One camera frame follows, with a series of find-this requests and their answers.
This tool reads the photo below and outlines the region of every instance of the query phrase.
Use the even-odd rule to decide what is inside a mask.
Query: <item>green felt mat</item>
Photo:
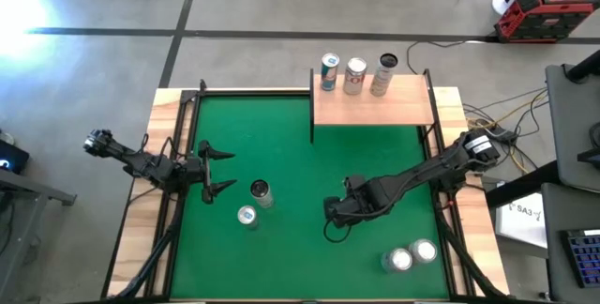
[[[191,188],[172,283],[173,298],[447,298],[443,261],[386,274],[383,252],[438,237],[428,186],[388,216],[323,238],[323,198],[344,195],[347,175],[396,174],[423,160],[415,127],[317,127],[309,143],[308,98],[205,98],[196,142],[235,158],[213,161],[214,181],[235,178],[215,203]],[[275,206],[259,208],[249,186],[271,185]],[[236,217],[253,205],[260,226]],[[344,233],[330,226],[330,236]]]

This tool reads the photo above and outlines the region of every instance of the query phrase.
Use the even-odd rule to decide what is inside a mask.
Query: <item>silver can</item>
[[[428,239],[418,239],[409,246],[409,251],[415,261],[429,263],[438,255],[433,242]]]
[[[406,271],[412,265],[413,259],[406,249],[397,248],[382,255],[382,266],[387,272]]]
[[[367,73],[367,62],[361,58],[352,58],[346,66],[344,92],[350,95],[360,94]]]
[[[338,78],[339,56],[327,53],[321,59],[321,89],[331,91],[336,88]]]
[[[256,180],[250,185],[250,193],[263,208],[271,207],[275,202],[273,200],[273,194],[271,193],[271,187],[266,181]]]
[[[386,53],[379,58],[379,66],[373,76],[373,82],[371,82],[370,92],[375,97],[381,97],[387,92],[387,87],[392,82],[394,76],[394,67],[398,64],[398,58],[391,54]]]
[[[237,211],[237,219],[248,229],[256,229],[259,226],[256,209],[250,205],[244,205]]]

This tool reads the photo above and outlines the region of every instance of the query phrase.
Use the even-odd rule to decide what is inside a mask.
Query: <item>gray floor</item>
[[[183,1],[23,0],[18,7],[0,0],[7,6],[0,26],[174,29]],[[194,0],[187,29],[486,35],[498,18],[490,1]],[[600,37],[600,14],[574,36]],[[3,41],[8,37],[0,33]],[[91,129],[109,128],[119,141],[138,145],[172,38],[9,40],[18,47],[0,44],[0,128],[32,154],[28,175],[79,195],[72,208],[49,207],[40,228],[40,256],[24,268],[15,301],[37,296],[43,303],[93,300],[104,282],[131,180],[116,162],[84,154],[82,142]],[[397,72],[409,73],[405,52],[410,44],[184,38],[170,87],[196,87],[201,78],[214,87],[306,86],[308,70],[318,67],[326,52],[342,60],[363,56],[369,64],[393,52],[401,59]],[[545,66],[576,63],[595,50],[588,45],[467,43],[442,49],[420,44],[411,51],[411,64],[419,71],[430,68],[435,85],[458,86],[463,101],[477,106],[543,86]],[[488,112],[500,116],[525,100]],[[541,131],[519,144],[543,164],[554,158],[548,109],[540,108],[536,116]],[[533,128],[531,120],[524,125]],[[510,180],[519,172],[507,162],[488,175]],[[501,253],[513,295],[533,298],[547,290],[544,260],[502,244]]]

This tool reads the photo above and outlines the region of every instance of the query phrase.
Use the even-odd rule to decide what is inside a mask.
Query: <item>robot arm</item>
[[[185,160],[171,160],[164,154],[153,155],[143,150],[135,151],[113,138],[107,129],[96,129],[87,136],[83,149],[95,157],[114,158],[125,163],[123,170],[134,177],[143,177],[153,186],[171,193],[182,190],[185,186],[202,182],[202,200],[210,205],[214,198],[229,187],[235,180],[212,183],[209,160],[232,158],[234,154],[219,152],[210,144],[200,141],[198,156],[186,155]]]
[[[444,190],[457,190],[465,181],[465,173],[484,172],[496,164],[499,156],[482,130],[463,132],[440,155],[398,175],[368,181],[361,175],[347,177],[346,197],[328,197],[323,201],[325,218],[337,228],[374,220],[388,214],[406,191],[429,181],[443,184]]]

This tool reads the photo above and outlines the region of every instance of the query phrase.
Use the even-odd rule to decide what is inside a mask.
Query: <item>can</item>
[[[250,193],[263,208],[271,207],[275,202],[273,200],[273,194],[271,193],[271,187],[266,181],[256,180],[250,185]]]
[[[248,229],[256,229],[259,226],[259,218],[256,209],[251,205],[244,205],[237,211],[237,219]]]
[[[367,62],[361,58],[352,58],[346,66],[344,92],[350,95],[360,94],[367,73]]]
[[[413,259],[406,249],[397,248],[382,255],[382,266],[387,272],[406,271],[412,265]]]
[[[409,251],[419,263],[429,263],[438,255],[435,245],[428,239],[417,239],[409,246]]]
[[[339,56],[327,53],[321,59],[321,89],[331,91],[336,88],[338,78]]]
[[[394,76],[394,67],[398,64],[398,58],[391,54],[386,53],[379,58],[379,66],[373,76],[371,82],[370,92],[375,97],[381,97],[387,92],[387,87],[392,82]]]

